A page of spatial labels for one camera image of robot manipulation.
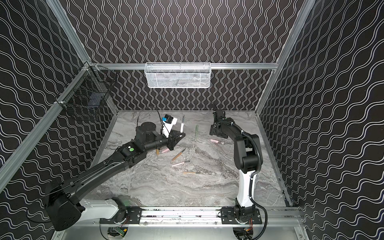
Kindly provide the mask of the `green pen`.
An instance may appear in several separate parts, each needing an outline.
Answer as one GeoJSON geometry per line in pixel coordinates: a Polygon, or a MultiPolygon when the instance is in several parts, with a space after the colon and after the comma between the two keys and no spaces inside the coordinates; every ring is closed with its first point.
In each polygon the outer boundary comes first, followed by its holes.
{"type": "Polygon", "coordinates": [[[195,129],[195,142],[198,140],[198,135],[199,135],[199,125],[196,125],[196,129],[195,129]]]}

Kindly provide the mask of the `white pink pen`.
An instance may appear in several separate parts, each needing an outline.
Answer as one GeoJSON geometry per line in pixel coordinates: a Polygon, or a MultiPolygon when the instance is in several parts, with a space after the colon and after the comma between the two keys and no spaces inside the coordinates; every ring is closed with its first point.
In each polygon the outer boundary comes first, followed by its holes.
{"type": "Polygon", "coordinates": [[[181,123],[181,128],[180,128],[180,132],[183,133],[184,132],[184,125],[185,125],[185,115],[183,115],[182,117],[182,123],[181,123]]]}

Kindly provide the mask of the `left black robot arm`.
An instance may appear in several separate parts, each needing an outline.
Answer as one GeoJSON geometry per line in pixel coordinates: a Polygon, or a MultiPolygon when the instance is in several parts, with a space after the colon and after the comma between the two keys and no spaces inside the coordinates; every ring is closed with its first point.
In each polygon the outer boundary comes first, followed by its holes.
{"type": "Polygon", "coordinates": [[[149,151],[162,147],[172,151],[185,136],[177,130],[170,130],[167,136],[159,134],[154,123],[145,122],[136,127],[134,139],[118,147],[101,163],[64,182],[48,183],[43,206],[54,229],[66,230],[86,215],[88,208],[81,205],[81,200],[93,189],[144,160],[149,151]]]}

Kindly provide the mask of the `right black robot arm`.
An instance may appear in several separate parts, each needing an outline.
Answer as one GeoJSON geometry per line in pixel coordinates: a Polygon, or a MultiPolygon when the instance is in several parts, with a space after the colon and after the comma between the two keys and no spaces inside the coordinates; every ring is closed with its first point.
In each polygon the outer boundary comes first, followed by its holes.
{"type": "Polygon", "coordinates": [[[263,164],[260,138],[244,131],[232,118],[226,117],[226,112],[223,110],[213,111],[213,117],[214,123],[211,125],[210,135],[230,138],[234,142],[233,158],[240,179],[234,211],[236,219],[245,222],[258,215],[254,191],[255,178],[263,164]]]}

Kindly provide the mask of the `brown pen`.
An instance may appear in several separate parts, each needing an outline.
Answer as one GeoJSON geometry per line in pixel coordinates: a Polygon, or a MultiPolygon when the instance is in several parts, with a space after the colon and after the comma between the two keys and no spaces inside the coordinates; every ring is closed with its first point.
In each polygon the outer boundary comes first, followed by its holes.
{"type": "Polygon", "coordinates": [[[171,160],[171,162],[175,161],[178,157],[180,157],[182,155],[182,153],[186,150],[186,148],[184,148],[183,150],[181,150],[176,156],[174,156],[171,160]]]}

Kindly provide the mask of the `pink pen center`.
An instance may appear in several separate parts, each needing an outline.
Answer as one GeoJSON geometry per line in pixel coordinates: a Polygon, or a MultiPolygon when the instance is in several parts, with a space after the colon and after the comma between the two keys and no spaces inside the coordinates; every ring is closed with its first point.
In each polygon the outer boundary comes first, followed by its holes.
{"type": "Polygon", "coordinates": [[[171,165],[171,167],[181,166],[181,165],[189,163],[189,162],[190,161],[184,161],[184,162],[176,163],[176,164],[171,165]]]}

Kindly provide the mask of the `tan pen lower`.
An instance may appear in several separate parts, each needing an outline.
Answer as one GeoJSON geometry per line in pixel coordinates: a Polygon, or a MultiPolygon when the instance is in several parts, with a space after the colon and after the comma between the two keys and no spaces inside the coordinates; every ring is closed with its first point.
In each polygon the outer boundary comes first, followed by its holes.
{"type": "Polygon", "coordinates": [[[203,174],[201,172],[183,172],[184,175],[200,175],[203,174]]]}

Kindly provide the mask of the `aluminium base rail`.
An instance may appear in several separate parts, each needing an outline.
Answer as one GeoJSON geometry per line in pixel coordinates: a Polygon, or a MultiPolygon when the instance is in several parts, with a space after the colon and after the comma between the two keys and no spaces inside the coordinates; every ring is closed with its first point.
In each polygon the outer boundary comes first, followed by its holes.
{"type": "Polygon", "coordinates": [[[138,227],[261,227],[263,223],[276,221],[296,221],[301,217],[297,208],[267,208],[268,219],[263,210],[255,208],[240,214],[235,207],[127,207],[116,213],[107,213],[108,207],[100,211],[92,206],[80,219],[70,225],[87,226],[102,224],[105,226],[138,227]]]}

